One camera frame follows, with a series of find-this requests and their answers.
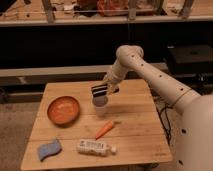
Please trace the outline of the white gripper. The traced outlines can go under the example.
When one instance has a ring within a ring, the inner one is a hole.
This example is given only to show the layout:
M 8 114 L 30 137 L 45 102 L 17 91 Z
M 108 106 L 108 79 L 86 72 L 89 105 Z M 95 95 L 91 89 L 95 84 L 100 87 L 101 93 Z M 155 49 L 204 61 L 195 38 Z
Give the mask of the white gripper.
M 119 91 L 119 87 L 117 84 L 113 83 L 108 75 L 105 75 L 103 78 L 103 83 L 107 85 L 107 93 L 108 94 L 114 94 Z

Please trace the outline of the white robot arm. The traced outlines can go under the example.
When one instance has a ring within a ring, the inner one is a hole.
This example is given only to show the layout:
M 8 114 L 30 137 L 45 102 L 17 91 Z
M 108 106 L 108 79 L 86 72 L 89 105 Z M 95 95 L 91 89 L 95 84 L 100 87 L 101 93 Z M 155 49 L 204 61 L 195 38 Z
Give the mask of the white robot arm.
M 213 171 L 213 95 L 201 95 L 147 63 L 140 46 L 122 45 L 103 82 L 111 94 L 129 70 L 143 78 L 182 115 L 177 171 Z

